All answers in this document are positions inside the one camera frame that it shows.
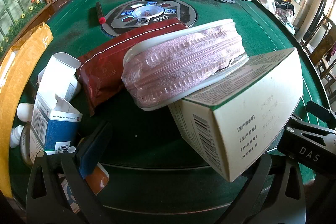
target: open cardboard box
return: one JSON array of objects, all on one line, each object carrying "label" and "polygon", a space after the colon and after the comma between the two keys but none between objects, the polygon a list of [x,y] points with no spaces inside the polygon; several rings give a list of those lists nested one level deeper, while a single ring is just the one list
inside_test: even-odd
[{"label": "open cardboard box", "polygon": [[45,68],[31,120],[29,147],[32,162],[41,150],[48,155],[65,152],[76,136],[82,114],[64,98],[80,64],[69,54],[58,52]]}]

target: black marker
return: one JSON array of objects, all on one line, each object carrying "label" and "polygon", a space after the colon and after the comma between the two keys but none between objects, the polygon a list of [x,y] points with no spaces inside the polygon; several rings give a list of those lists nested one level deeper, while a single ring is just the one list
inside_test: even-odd
[{"label": "black marker", "polygon": [[103,11],[101,10],[100,2],[98,1],[96,3],[96,10],[97,10],[97,15],[98,15],[98,21],[100,24],[104,24],[106,22],[106,19],[103,15]]}]

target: wooden chair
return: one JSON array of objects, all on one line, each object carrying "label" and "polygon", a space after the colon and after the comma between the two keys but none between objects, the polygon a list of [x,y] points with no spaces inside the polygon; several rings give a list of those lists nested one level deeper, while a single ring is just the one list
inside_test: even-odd
[{"label": "wooden chair", "polygon": [[322,57],[324,57],[329,50],[332,48],[334,43],[336,42],[336,25],[330,18],[328,18],[325,14],[322,14],[323,17],[321,21],[318,23],[316,28],[313,30],[311,35],[308,37],[308,39],[303,43],[302,47],[309,52],[307,49],[307,45],[311,41],[311,39],[314,37],[314,35],[317,33],[317,31],[320,29],[322,24],[326,21],[327,22],[327,28],[325,30],[325,33],[322,37],[321,42],[317,45],[315,50],[310,54],[310,60],[313,63],[314,66],[317,66]]},{"label": "wooden chair", "polygon": [[[309,42],[311,41],[311,39],[314,37],[314,35],[317,33],[317,31],[320,29],[320,27],[325,21],[327,23],[327,28],[322,37],[322,40],[314,49],[311,45],[309,45]],[[327,80],[327,83],[324,85],[324,87],[326,90],[329,91],[329,94],[331,94],[332,91],[330,90],[330,87],[336,81],[336,77],[332,72],[332,68],[336,65],[336,59],[331,64],[329,64],[329,62],[326,59],[326,56],[336,42],[335,23],[332,20],[330,20],[330,18],[328,18],[325,14],[323,14],[321,21],[313,30],[311,35],[308,37],[306,41],[302,42],[303,42],[302,45],[303,49],[307,52],[311,62],[320,73],[320,79]]]}]

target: bag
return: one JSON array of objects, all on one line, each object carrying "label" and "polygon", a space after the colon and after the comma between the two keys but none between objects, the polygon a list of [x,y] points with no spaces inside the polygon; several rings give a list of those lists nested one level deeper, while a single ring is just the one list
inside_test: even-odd
[{"label": "bag", "polygon": [[77,76],[85,90],[90,115],[95,113],[95,107],[124,88],[123,58],[129,48],[143,40],[182,29],[187,26],[176,18],[159,21],[123,33],[79,57],[82,65]]}]

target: black clamp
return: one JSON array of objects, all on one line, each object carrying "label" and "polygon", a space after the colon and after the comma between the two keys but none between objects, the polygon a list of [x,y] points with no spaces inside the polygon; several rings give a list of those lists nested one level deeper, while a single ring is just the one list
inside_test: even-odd
[{"label": "black clamp", "polygon": [[[77,149],[74,146],[61,154],[37,153],[29,178],[26,214],[34,224],[113,224],[92,190],[83,180],[96,166],[112,136],[112,126],[103,122]],[[81,209],[73,213],[58,174],[64,174]]]},{"label": "black clamp", "polygon": [[[307,110],[334,128],[335,113],[309,101]],[[290,117],[278,151],[329,178],[336,175],[336,131]]]}]

